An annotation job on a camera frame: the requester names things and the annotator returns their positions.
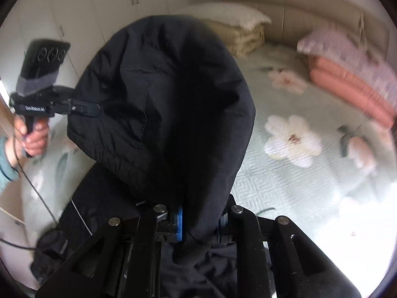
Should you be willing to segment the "teal sleeve forearm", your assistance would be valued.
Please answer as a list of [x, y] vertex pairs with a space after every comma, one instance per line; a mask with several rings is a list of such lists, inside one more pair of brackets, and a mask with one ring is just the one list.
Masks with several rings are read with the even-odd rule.
[[7, 187], [10, 182], [13, 182], [19, 177], [18, 170], [13, 168], [8, 162], [5, 153], [5, 142], [7, 138], [1, 137], [1, 151], [0, 151], [0, 192]]

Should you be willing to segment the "person's left hand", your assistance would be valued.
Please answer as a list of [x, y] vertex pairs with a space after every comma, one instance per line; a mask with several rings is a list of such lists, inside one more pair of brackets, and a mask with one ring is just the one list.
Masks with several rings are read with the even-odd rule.
[[28, 132], [24, 119], [19, 115], [14, 117], [13, 126], [15, 152], [18, 159], [21, 159], [25, 154], [35, 156], [44, 153], [48, 143], [48, 118], [37, 118], [34, 121], [32, 132]]

